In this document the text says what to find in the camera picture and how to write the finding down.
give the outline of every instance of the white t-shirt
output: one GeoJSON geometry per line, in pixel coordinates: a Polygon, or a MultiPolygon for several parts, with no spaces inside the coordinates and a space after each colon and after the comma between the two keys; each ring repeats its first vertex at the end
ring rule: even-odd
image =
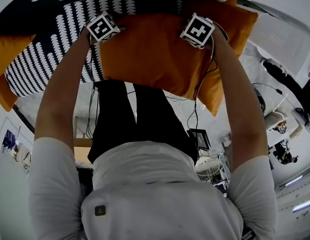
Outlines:
{"type": "Polygon", "coordinates": [[[226,198],[199,181],[189,156],[164,143],[125,143],[93,168],[94,191],[83,201],[71,149],[48,137],[34,142],[29,206],[37,239],[239,240],[243,223],[259,239],[275,234],[267,156],[235,170],[226,198]]]}

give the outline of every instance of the fluorescent light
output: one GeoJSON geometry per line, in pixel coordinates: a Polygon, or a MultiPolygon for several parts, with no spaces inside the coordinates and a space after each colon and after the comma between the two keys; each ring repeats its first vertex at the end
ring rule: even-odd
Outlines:
{"type": "Polygon", "coordinates": [[[292,183],[294,183],[294,182],[297,182],[301,177],[303,177],[303,175],[297,177],[296,179],[293,179],[291,182],[287,183],[287,184],[285,185],[285,187],[287,187],[288,185],[290,185],[290,184],[292,184],[292,183]]]}
{"type": "Polygon", "coordinates": [[[310,200],[295,206],[294,209],[293,209],[293,213],[298,212],[300,210],[303,210],[303,209],[305,209],[305,208],[307,208],[309,206],[310,206],[310,200]]]}

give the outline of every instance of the black pants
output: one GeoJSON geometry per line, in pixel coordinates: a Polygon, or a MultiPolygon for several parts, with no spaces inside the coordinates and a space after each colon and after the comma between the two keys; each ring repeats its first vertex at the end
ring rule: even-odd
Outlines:
{"type": "Polygon", "coordinates": [[[273,78],[291,90],[310,117],[310,81],[307,82],[304,88],[301,88],[289,74],[284,74],[279,67],[269,62],[264,62],[263,66],[273,78]]]}
{"type": "Polygon", "coordinates": [[[163,90],[134,84],[137,123],[125,83],[105,80],[96,84],[100,111],[88,154],[91,163],[106,151],[129,142],[152,141],[169,144],[196,163],[198,152],[163,90]]]}

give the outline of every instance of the black and white patterned fabric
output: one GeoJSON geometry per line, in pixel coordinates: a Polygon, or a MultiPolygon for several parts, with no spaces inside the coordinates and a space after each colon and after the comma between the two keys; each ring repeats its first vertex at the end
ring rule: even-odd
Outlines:
{"type": "MultiPolygon", "coordinates": [[[[98,12],[179,14],[184,0],[14,0],[0,13],[0,34],[36,34],[4,72],[19,97],[42,92],[84,24],[98,12]]],[[[81,83],[103,80],[96,44],[86,57],[81,83]]]]}

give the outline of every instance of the white cube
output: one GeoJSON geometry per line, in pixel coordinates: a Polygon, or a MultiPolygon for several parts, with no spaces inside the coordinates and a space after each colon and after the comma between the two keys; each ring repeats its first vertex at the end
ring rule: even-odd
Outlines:
{"type": "Polygon", "coordinates": [[[94,18],[87,25],[87,29],[96,41],[101,43],[107,42],[120,32],[120,29],[116,26],[115,22],[106,11],[94,18]]]}
{"type": "Polygon", "coordinates": [[[202,49],[214,29],[215,26],[209,18],[203,18],[194,12],[180,37],[192,46],[202,49]]]}

